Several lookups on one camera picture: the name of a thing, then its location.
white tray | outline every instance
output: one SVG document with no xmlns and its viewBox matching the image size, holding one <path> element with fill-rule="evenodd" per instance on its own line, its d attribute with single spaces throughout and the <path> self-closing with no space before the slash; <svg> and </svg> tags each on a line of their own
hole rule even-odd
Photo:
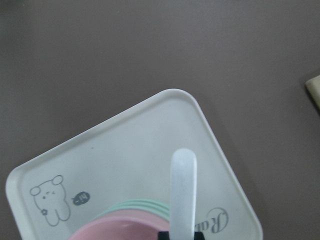
<svg viewBox="0 0 320 240">
<path fill-rule="evenodd" d="M 206 240 L 262 240 L 259 220 L 198 103 L 179 89 L 162 91 L 15 168 L 6 195 L 22 238 L 67 240 L 128 199 L 169 204 L 170 160 L 179 148 L 193 150 L 198 161 L 195 230 Z"/>
</svg>

black clip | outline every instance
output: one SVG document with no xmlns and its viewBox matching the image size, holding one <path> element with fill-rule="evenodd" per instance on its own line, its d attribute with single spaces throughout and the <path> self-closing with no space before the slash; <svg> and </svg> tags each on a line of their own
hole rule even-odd
<svg viewBox="0 0 320 240">
<path fill-rule="evenodd" d="M 168 231 L 158 232 L 158 240 L 170 240 Z M 194 232 L 194 240 L 205 240 L 205 236 L 201 231 Z"/>
</svg>

gray table surface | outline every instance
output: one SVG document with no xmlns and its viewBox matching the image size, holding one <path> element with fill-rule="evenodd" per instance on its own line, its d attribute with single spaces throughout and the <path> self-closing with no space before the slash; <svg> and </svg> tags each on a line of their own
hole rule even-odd
<svg viewBox="0 0 320 240">
<path fill-rule="evenodd" d="M 0 1 L 0 239 L 15 167 L 164 89 L 199 102 L 265 240 L 320 236 L 319 0 Z"/>
</svg>

bear illustration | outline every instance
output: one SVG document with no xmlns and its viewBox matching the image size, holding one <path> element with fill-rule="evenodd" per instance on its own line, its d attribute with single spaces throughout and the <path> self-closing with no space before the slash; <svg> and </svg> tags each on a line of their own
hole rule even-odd
<svg viewBox="0 0 320 240">
<path fill-rule="evenodd" d="M 71 215 L 63 180 L 62 175 L 57 175 L 30 189 L 36 207 L 52 227 L 57 226 L 59 221 L 67 221 Z"/>
</svg>

white spoon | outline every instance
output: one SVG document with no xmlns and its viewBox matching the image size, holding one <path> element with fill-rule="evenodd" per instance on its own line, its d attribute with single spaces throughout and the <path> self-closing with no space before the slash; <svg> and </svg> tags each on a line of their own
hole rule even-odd
<svg viewBox="0 0 320 240">
<path fill-rule="evenodd" d="M 194 240 L 197 158 L 182 148 L 174 152 L 170 179 L 170 240 Z"/>
</svg>

